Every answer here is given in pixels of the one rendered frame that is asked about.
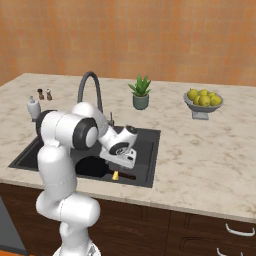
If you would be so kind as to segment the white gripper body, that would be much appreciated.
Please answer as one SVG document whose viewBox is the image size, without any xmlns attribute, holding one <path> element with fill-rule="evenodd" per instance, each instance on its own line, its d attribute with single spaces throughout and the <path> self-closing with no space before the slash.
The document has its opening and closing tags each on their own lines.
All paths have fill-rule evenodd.
<svg viewBox="0 0 256 256">
<path fill-rule="evenodd" d="M 133 148 L 131 148 L 124 154 L 111 155 L 107 152 L 105 148 L 102 148 L 99 157 L 107 160 L 108 162 L 118 164 L 128 169 L 132 169 L 136 162 L 137 152 Z"/>
</svg>

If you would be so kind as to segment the black sink basin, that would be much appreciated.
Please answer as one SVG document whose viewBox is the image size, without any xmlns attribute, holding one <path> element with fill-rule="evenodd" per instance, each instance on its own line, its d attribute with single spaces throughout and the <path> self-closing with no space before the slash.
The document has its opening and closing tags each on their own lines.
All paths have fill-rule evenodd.
<svg viewBox="0 0 256 256">
<path fill-rule="evenodd" d="M 114 166 L 99 157 L 101 144 L 97 141 L 88 151 L 71 149 L 70 155 L 79 178 L 98 181 L 129 184 L 151 188 L 153 186 L 160 130 L 138 129 L 138 137 L 133 149 L 137 152 L 133 169 L 119 169 L 118 180 L 112 180 Z M 18 157 L 8 166 L 11 168 L 38 171 L 37 154 L 43 146 L 40 137 L 36 137 Z"/>
</svg>

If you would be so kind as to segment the green plant in grey pot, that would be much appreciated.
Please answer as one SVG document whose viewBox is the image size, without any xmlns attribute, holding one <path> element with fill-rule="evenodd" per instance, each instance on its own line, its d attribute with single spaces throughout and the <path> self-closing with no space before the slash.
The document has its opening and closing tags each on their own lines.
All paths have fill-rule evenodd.
<svg viewBox="0 0 256 256">
<path fill-rule="evenodd" d="M 133 107 L 137 110 L 144 110 L 149 104 L 149 85 L 151 81 L 148 76 L 142 78 L 137 76 L 136 83 L 134 85 L 129 84 L 133 94 Z"/>
</svg>

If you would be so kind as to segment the dark wood cupboard door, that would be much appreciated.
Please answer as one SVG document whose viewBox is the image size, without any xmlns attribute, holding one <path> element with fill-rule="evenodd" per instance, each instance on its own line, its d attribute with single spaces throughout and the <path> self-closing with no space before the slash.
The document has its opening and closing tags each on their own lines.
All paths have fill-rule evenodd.
<svg viewBox="0 0 256 256">
<path fill-rule="evenodd" d="M 39 194 L 38 189 L 0 183 L 0 197 L 27 251 L 52 256 L 61 245 L 59 223 L 36 212 Z M 100 206 L 89 235 L 102 256 L 165 256 L 169 211 L 108 200 Z"/>
</svg>

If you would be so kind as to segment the grey curved tap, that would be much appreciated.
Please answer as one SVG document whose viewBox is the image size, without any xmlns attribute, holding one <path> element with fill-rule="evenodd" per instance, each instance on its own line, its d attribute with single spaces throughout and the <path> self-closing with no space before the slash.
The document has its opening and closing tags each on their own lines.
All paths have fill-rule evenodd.
<svg viewBox="0 0 256 256">
<path fill-rule="evenodd" d="M 96 94 L 97 94 L 97 106 L 98 106 L 98 109 L 103 113 L 100 83 L 99 83 L 97 75 L 93 71 L 88 71 L 83 75 L 83 77 L 80 81 L 79 88 L 78 88 L 77 103 L 80 103 L 83 101 L 84 88 L 86 85 L 86 81 L 89 77 L 91 77 L 94 81 Z"/>
</svg>

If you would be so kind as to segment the grey fruit bowl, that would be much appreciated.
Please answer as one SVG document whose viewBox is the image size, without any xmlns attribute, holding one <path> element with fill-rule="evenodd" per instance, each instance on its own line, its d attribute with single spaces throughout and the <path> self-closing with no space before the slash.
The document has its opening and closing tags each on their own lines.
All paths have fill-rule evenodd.
<svg viewBox="0 0 256 256">
<path fill-rule="evenodd" d="M 222 106 L 222 104 L 219 104 L 217 106 L 208 106 L 208 107 L 195 105 L 188 98 L 187 93 L 184 93 L 183 99 L 184 99 L 184 102 L 189 107 L 189 109 L 192 111 L 192 118 L 198 119 L 198 120 L 208 120 L 209 119 L 208 114 L 214 112 L 215 110 L 217 110 Z"/>
</svg>

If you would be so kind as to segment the dark wood drawer front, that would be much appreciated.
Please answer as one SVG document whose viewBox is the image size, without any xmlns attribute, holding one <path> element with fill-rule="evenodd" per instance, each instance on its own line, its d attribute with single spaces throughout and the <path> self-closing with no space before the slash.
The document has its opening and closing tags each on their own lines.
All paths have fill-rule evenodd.
<svg viewBox="0 0 256 256">
<path fill-rule="evenodd" d="M 202 216 L 197 214 L 170 212 L 167 246 L 181 239 L 218 240 L 221 243 L 256 247 L 256 235 L 242 237 L 230 234 L 225 228 L 228 223 L 233 230 L 251 232 L 256 224 Z"/>
<path fill-rule="evenodd" d="M 256 247 L 221 243 L 218 240 L 181 239 L 167 246 L 166 256 L 256 256 Z"/>
</svg>

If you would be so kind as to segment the grey dishwasher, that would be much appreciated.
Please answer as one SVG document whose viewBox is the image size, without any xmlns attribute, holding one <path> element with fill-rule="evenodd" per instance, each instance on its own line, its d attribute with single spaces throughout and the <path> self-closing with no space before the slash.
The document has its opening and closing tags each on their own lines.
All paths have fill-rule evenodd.
<svg viewBox="0 0 256 256">
<path fill-rule="evenodd" d="M 0 250 L 14 254 L 19 254 L 20 256 L 29 256 L 1 197 Z"/>
</svg>

